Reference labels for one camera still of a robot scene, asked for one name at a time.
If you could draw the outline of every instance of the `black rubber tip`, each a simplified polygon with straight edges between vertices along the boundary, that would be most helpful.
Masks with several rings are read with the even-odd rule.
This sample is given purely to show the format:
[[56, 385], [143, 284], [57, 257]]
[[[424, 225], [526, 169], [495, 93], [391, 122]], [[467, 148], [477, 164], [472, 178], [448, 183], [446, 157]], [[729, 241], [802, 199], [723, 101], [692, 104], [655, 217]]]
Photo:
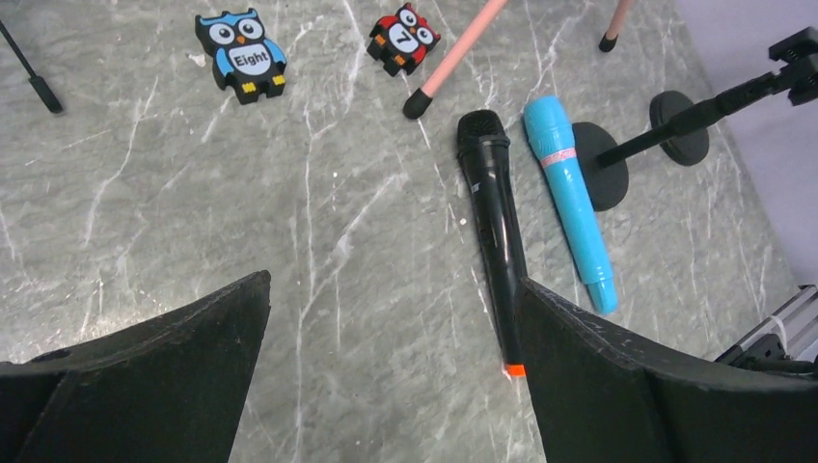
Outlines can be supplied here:
[[432, 104], [431, 96], [426, 96], [421, 89], [417, 89], [403, 104], [403, 116], [412, 120], [418, 119], [426, 112], [430, 104]]
[[42, 102], [45, 103], [45, 107], [48, 108], [48, 111], [51, 111], [54, 114], [60, 114], [63, 112], [63, 105], [60, 104], [60, 100], [57, 99], [54, 92], [51, 92], [48, 84], [45, 83], [45, 79], [35, 75], [34, 77], [28, 79], [28, 81], [31, 83], [31, 86], [34, 87], [34, 91], [40, 96]]
[[613, 50], [616, 46], [616, 40], [619, 39], [619, 36], [614, 37], [613, 39], [608, 39], [605, 37], [605, 34], [602, 35], [602, 40], [599, 41], [599, 51], [603, 53], [608, 53], [609, 51]]

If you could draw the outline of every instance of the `number seven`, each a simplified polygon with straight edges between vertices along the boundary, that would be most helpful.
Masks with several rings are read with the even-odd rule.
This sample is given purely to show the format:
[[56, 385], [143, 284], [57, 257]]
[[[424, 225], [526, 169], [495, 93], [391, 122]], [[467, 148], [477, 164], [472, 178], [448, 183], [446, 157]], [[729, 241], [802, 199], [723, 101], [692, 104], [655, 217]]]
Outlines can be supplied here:
[[406, 31], [400, 31], [400, 35], [401, 35], [401, 37], [396, 40], [396, 42], [398, 42], [398, 43], [402, 43], [404, 41], [410, 41], [412, 39], [409, 36], [409, 34], [406, 34]]

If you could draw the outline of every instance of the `gray marble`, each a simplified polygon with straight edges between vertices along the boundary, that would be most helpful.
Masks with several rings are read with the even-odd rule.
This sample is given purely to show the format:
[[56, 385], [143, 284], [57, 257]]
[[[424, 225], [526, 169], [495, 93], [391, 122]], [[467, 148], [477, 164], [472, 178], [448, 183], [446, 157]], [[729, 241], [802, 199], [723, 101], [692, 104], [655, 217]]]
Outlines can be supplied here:
[[[266, 337], [232, 462], [543, 461], [525, 381], [501, 371], [457, 120], [489, 107], [512, 139], [531, 276], [589, 308], [526, 147], [524, 104], [557, 94], [617, 140], [667, 89], [707, 97], [669, 0], [637, 2], [616, 50], [596, 50], [614, 0], [509, 2], [418, 123], [404, 99], [480, 2], [417, 0], [442, 34], [390, 78], [367, 33], [399, 2], [253, 6], [286, 50], [286, 93], [220, 92], [195, 14], [243, 2], [4, 2], [0, 17], [67, 111], [41, 106], [0, 48], [0, 358], [103, 336], [259, 269]], [[795, 292], [722, 125], [693, 167], [658, 149], [598, 215], [616, 323], [714, 358]]]

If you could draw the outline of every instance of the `red owl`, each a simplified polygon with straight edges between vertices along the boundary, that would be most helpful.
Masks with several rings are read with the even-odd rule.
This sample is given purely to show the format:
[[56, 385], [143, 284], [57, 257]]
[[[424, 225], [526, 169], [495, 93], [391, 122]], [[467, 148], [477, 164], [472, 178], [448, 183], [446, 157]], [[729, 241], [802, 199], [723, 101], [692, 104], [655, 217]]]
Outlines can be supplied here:
[[440, 41], [426, 18], [415, 13], [411, 3], [406, 3], [397, 13], [378, 19], [372, 32], [367, 52], [375, 60], [383, 61], [384, 69], [392, 77], [404, 69], [411, 74], [421, 64], [426, 54]]

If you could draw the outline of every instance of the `owl eye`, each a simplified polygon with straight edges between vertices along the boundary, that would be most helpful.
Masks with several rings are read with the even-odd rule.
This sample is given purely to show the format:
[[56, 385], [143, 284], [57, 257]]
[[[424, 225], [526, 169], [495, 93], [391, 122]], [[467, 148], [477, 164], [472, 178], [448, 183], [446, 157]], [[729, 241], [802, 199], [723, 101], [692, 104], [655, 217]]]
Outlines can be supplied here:
[[235, 34], [227, 24], [213, 24], [210, 27], [210, 38], [220, 45], [227, 45], [234, 39]]
[[255, 19], [242, 19], [238, 22], [238, 30], [241, 31], [242, 36], [251, 40], [258, 39], [264, 34], [264, 29]]
[[418, 36], [418, 40], [424, 45], [431, 45], [434, 42], [434, 35], [432, 34], [432, 31], [426, 29], [425, 27], [419, 27], [416, 35]]
[[409, 10], [401, 10], [398, 17], [400, 18], [400, 22], [409, 27], [414, 27], [416, 24], [418, 24], [418, 17]]

